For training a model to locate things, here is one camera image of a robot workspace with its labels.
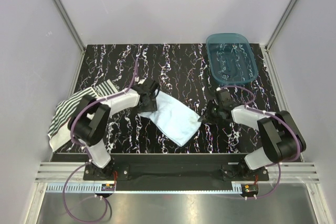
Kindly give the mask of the light blue towel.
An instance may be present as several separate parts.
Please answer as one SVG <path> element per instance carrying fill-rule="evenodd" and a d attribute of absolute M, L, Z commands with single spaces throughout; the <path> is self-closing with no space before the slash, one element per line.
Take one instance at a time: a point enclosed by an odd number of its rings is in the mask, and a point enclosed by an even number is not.
<path fill-rule="evenodd" d="M 184 146 L 200 128 L 200 116 L 164 92 L 156 97 L 156 104 L 156 111 L 141 112 L 139 116 L 150 119 L 168 139 Z"/>

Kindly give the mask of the green white striped towel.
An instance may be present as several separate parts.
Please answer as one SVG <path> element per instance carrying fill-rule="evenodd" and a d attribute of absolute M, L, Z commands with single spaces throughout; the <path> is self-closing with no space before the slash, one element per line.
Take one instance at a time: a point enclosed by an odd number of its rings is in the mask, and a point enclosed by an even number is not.
<path fill-rule="evenodd" d="M 70 130 L 67 125 L 84 95 L 88 94 L 94 98 L 102 98 L 117 92 L 118 89 L 112 81 L 107 80 L 95 87 L 89 87 L 78 91 L 71 95 L 67 100 L 59 102 L 56 106 L 55 115 L 52 117 L 47 133 L 52 151 L 55 152 L 70 141 Z"/>

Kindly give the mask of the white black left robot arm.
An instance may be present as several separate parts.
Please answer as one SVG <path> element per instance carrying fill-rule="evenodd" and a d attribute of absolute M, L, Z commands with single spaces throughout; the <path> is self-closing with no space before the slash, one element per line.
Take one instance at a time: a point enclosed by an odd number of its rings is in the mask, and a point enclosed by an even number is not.
<path fill-rule="evenodd" d="M 84 95 L 68 122 L 71 140 L 79 144 L 88 154 L 89 162 L 95 167 L 95 174 L 103 180 L 113 175 L 111 156 L 106 150 L 103 137 L 109 117 L 123 110 L 134 108 L 137 113 L 157 111 L 156 97 L 160 84 L 144 79 L 124 90 L 94 98 Z"/>

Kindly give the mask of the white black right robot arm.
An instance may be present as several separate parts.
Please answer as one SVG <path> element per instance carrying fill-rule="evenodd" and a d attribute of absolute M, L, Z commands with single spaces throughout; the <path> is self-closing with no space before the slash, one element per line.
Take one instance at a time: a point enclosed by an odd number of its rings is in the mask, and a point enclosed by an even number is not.
<path fill-rule="evenodd" d="M 247 154 L 238 167 L 239 176 L 244 180 L 256 176 L 259 168 L 296 161 L 307 148 L 288 111 L 262 111 L 250 107 L 251 103 L 253 100 L 244 105 L 238 104 L 224 87 L 217 88 L 215 98 L 208 102 L 205 112 L 198 119 L 204 124 L 234 122 L 259 132 L 261 148 Z"/>

